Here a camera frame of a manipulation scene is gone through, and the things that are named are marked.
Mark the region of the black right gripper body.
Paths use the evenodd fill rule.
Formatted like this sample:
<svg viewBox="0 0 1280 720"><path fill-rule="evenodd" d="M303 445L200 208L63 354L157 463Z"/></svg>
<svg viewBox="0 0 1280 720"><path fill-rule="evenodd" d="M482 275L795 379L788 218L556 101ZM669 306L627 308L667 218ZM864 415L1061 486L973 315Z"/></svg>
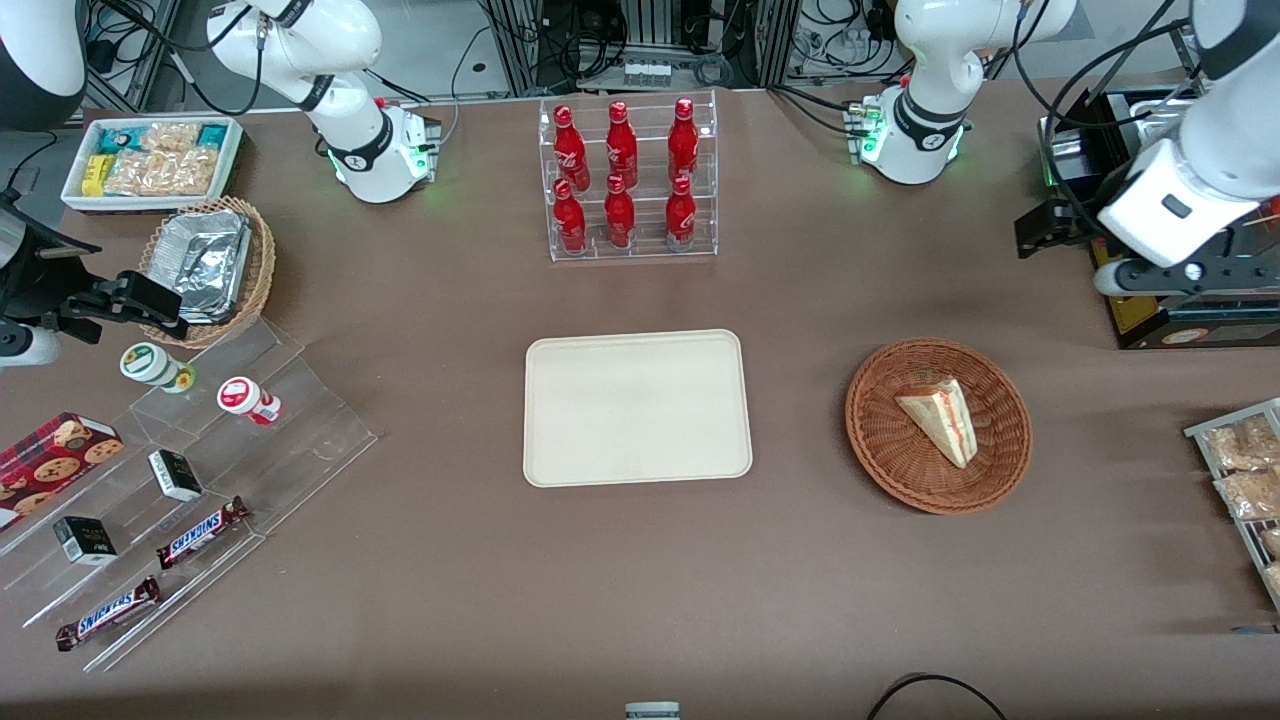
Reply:
<svg viewBox="0 0 1280 720"><path fill-rule="evenodd" d="M4 193L1 200L3 318L29 327L69 327L97 316L99 278L86 270L82 258L101 249L28 217L17 208L18 200L18 193Z"/></svg>

